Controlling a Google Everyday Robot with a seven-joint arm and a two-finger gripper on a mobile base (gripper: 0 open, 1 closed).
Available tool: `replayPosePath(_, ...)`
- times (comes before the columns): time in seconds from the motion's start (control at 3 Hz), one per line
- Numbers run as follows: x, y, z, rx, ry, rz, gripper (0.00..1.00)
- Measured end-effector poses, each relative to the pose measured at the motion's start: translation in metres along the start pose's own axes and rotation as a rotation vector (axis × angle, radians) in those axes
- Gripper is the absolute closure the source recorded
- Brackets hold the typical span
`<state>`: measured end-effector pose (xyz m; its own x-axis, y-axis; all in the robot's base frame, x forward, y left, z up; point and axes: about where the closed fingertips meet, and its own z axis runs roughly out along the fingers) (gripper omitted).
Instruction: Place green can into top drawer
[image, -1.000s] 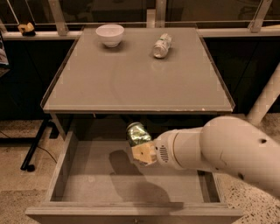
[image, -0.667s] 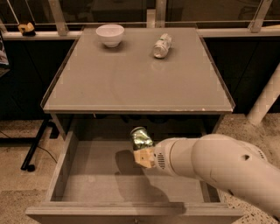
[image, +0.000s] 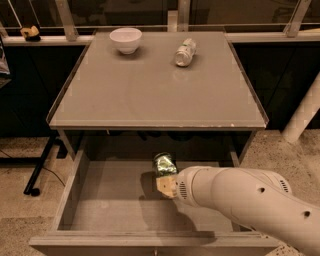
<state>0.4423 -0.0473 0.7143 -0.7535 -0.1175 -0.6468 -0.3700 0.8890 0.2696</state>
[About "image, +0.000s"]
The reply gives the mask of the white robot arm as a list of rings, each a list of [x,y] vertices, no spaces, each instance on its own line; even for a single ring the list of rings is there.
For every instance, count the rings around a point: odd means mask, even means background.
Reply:
[[[219,211],[306,256],[320,256],[320,208],[292,195],[279,174],[239,167],[191,166],[178,170],[172,156],[154,157],[157,190],[193,207]]]

